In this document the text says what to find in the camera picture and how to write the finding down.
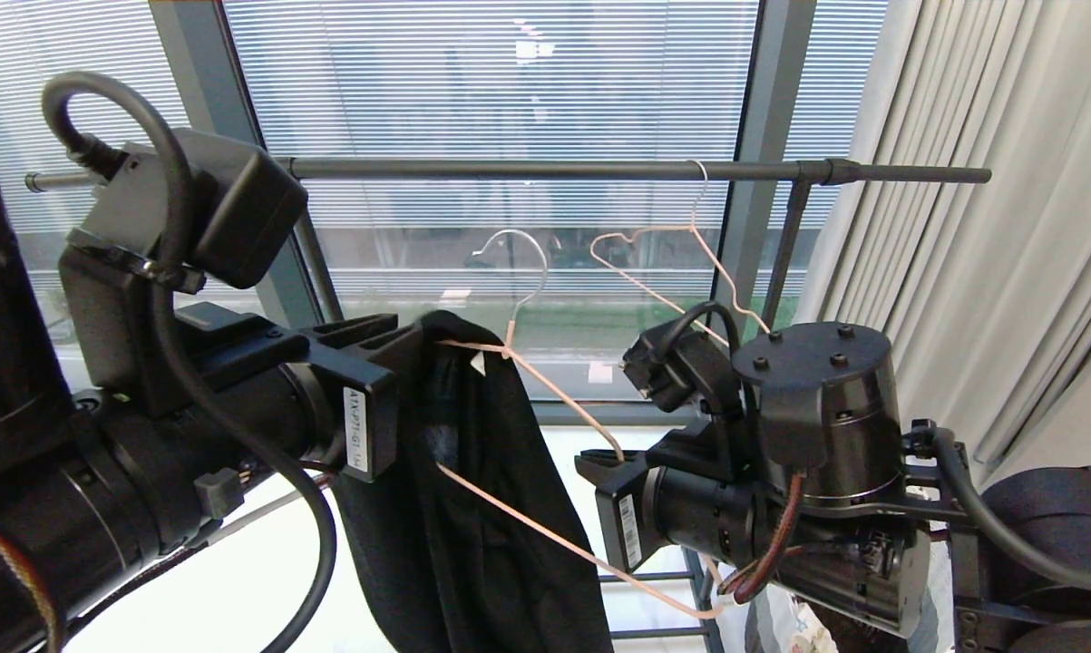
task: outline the metal hook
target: metal hook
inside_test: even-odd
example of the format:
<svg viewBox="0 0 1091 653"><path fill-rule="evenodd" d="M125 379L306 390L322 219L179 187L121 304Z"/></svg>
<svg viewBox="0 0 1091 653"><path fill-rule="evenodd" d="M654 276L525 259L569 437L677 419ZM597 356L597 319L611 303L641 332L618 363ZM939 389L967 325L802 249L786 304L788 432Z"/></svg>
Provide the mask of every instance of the metal hook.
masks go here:
<svg viewBox="0 0 1091 653"><path fill-rule="evenodd" d="M537 294L541 293L541 290L546 289L546 281L549 280L549 257L546 256L546 250L541 249L541 244L538 243L537 239L533 239L532 235L529 235L527 234L527 232L524 232L519 229L501 229L495 234L488 237L488 241L487 243L484 243L484 246L482 246L479 250L476 250L473 253L471 253L471 255L472 256L483 255L484 251L488 250L488 246L492 244L493 240L496 240L497 237L505 234L516 234L520 235L521 239L528 240L529 243L532 243L533 249L537 250L537 255L541 257L541 278L540 281L537 283L537 290L533 290L532 293L527 294L527 297L517 302L516 305L513 306L513 314L508 316L508 334L505 334L504 342L507 346L512 346L513 324L516 324L517 322L517 313L520 312L520 306L527 305L527 303L532 301L533 298L537 298Z"/></svg>

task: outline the window pane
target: window pane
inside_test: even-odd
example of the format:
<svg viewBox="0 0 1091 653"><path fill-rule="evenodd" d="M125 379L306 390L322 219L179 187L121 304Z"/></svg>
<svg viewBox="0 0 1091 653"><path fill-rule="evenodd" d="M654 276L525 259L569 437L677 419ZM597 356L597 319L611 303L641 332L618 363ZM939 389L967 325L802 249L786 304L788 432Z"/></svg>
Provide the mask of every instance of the window pane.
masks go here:
<svg viewBox="0 0 1091 653"><path fill-rule="evenodd" d="M811 25L811 41L799 80L799 97L794 100L791 130L787 137L784 159L819 159L847 157L852 146L863 95L864 80L876 51L876 40L884 22L886 0L819 0ZM790 183L780 183L775 193L769 231L762 253L760 268L769 274L775 251L782 235L782 216L787 214ZM782 289L775 323L790 324L799 305L811 253L819 229L827 220L839 195L839 186L812 186L807 209L803 211L803 228L795 240L790 273ZM756 289L766 292L766 286Z"/></svg>
<svg viewBox="0 0 1091 653"><path fill-rule="evenodd" d="M274 154L730 159L757 1L238 0L226 9ZM519 240L479 261L470 253L499 229L531 232L551 273L518 316L517 348L572 367L556 374L591 398L637 397L615 368L595 373L590 361L619 359L639 330L673 315L600 267L591 240L685 223L699 191L596 181L308 186L350 315L411 318L445 306L503 334L513 303L536 287L540 259ZM714 183L698 209L711 247L724 194ZM693 235L602 246L674 301L710 294L710 262Z"/></svg>
<svg viewBox="0 0 1091 653"><path fill-rule="evenodd" d="M52 75L72 70L120 78L146 96L171 124L184 125L185 112L145 2L0 0L2 196L63 367L70 382L81 387L88 380L68 319L57 258L65 234L81 223L94 199L88 189L34 194L23 183L26 172L75 169L40 119L40 88ZM80 96L70 107L77 128L107 143L144 142L143 130L107 100ZM254 293L238 294L217 283L209 283L207 292L193 301L200 299L237 300L237 309L259 309Z"/></svg>

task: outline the robotic arm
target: robotic arm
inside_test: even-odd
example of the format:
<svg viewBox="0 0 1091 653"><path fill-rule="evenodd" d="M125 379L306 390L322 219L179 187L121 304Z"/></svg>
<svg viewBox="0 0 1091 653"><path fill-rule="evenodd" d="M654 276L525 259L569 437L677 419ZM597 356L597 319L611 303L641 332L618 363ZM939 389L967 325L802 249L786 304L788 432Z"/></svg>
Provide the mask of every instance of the robotic arm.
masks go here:
<svg viewBox="0 0 1091 653"><path fill-rule="evenodd" d="M77 132L65 111L77 93L127 108L154 148ZM420 334L395 315L292 331L207 303L176 314L171 294L193 294L204 273L241 288L262 278L305 191L262 149L168 129L115 80L60 75L43 106L70 157L101 182L60 264L99 389L70 396L0 197L0 653L43 641L60 650L77 615L157 558L201 546L273 472L296 484L320 534L308 597L267 645L285 651L335 563L333 518L303 469L365 483L387 470L397 392L420 353L409 338ZM699 306L624 356L658 408L693 401L702 419L624 467L606 451L578 457L612 564L633 570L681 544L747 568L727 583L740 598L775 580L906 634L930 541L947 536L960 650L1081 650L1091 470L1026 472L981 501L947 430L900 432L883 335L799 324L728 356L687 331L708 311L730 319ZM939 499L911 487L938 488Z"/></svg>

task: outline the curtain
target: curtain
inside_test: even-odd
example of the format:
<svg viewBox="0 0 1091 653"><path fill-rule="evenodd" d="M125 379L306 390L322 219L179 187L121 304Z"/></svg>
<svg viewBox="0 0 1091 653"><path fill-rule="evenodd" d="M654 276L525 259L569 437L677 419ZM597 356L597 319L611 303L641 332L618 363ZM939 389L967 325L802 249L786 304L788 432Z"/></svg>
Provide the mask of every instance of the curtain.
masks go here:
<svg viewBox="0 0 1091 653"><path fill-rule="evenodd" d="M885 330L906 419L983 479L1091 348L1091 0L894 2L851 157L993 170L847 186L795 317Z"/></svg>

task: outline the black cloth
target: black cloth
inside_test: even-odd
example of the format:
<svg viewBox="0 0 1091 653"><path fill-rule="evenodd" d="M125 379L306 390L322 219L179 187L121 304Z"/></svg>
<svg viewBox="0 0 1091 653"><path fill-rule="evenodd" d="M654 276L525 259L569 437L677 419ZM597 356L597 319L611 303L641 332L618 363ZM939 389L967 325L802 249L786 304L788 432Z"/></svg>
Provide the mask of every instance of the black cloth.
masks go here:
<svg viewBox="0 0 1091 653"><path fill-rule="evenodd" d="M420 319L396 463L336 495L363 595L400 653L612 651L598 571L436 469L440 461L588 548L512 360L440 340L500 343L436 311Z"/></svg>

